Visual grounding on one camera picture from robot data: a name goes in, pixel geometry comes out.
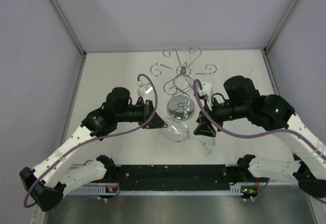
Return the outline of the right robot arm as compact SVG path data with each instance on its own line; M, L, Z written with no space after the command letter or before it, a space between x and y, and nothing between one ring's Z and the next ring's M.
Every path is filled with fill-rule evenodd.
M215 137L217 132L239 139L274 138L288 147L293 160L266 159L247 154L237 162L244 181L266 178L297 185L304 193L325 203L325 144L303 123L281 96L261 95L251 79L234 76L223 84L228 99L218 102L211 85L194 80L194 96L200 108L196 135ZM239 134L223 127L226 122L247 119L264 131Z

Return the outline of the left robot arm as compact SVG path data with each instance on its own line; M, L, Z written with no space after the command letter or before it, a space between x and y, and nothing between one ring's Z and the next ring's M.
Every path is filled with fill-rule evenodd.
M136 104L132 104L128 89L114 88L106 101L88 113L73 134L50 156L34 167L23 168L19 176L26 190L24 207L37 205L46 212L81 186L113 180L116 165L104 154L76 169L71 166L96 151L96 145L103 139L128 135L140 129L163 128L165 122L156 112L158 94L154 85L139 86L138 94Z

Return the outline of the ribbed clear flute glass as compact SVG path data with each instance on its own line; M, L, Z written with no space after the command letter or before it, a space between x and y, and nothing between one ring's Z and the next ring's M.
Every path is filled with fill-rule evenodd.
M250 77L254 71L254 68L250 64L241 65L241 74L244 77Z

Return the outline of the round clear wine glass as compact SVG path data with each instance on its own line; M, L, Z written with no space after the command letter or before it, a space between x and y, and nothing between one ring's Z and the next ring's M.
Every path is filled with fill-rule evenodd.
M184 122L171 120L170 118L166 119L165 125L159 130L159 133L175 143L195 141L204 148L205 156L210 155L215 147L215 138L191 134Z

